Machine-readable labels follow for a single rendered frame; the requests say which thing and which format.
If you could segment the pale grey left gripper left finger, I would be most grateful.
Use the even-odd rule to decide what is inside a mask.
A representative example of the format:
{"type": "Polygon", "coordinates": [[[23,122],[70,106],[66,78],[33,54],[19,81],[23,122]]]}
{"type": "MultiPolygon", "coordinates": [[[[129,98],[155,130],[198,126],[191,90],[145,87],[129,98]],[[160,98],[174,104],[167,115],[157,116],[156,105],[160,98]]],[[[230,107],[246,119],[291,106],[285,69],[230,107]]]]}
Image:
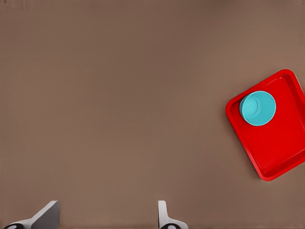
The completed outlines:
{"type": "Polygon", "coordinates": [[[50,201],[29,219],[13,222],[3,229],[58,229],[60,223],[60,202],[50,201]]]}

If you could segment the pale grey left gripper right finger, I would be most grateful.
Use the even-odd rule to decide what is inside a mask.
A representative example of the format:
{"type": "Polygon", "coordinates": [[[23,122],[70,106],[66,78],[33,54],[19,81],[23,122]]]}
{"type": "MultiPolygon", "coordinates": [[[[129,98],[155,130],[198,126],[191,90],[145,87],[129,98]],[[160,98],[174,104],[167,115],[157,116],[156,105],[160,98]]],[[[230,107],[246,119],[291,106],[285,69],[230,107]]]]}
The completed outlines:
{"type": "Polygon", "coordinates": [[[185,222],[172,219],[168,216],[165,200],[158,201],[158,229],[188,229],[185,222]]]}

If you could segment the red rectangular tray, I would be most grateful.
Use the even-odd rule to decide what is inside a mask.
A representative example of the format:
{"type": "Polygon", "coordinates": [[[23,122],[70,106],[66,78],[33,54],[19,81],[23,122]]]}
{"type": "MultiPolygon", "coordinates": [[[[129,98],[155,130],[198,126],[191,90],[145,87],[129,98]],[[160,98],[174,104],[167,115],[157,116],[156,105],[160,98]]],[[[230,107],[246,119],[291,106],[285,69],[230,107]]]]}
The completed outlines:
{"type": "Polygon", "coordinates": [[[226,115],[259,177],[271,181],[305,162],[305,94],[295,73],[282,69],[232,98],[226,115]],[[242,99],[255,91],[270,93],[275,115],[263,126],[247,123],[242,99]]]}

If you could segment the teal cup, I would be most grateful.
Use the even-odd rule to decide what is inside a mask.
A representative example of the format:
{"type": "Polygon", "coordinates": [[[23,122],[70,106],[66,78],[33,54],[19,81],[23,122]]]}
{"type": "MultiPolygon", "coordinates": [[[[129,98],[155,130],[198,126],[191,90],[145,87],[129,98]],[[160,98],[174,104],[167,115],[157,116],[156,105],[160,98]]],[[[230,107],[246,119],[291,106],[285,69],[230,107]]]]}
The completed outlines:
{"type": "Polygon", "coordinates": [[[263,126],[273,119],[276,113],[276,101],[266,91],[255,91],[241,100],[239,112],[248,124],[263,126]]]}

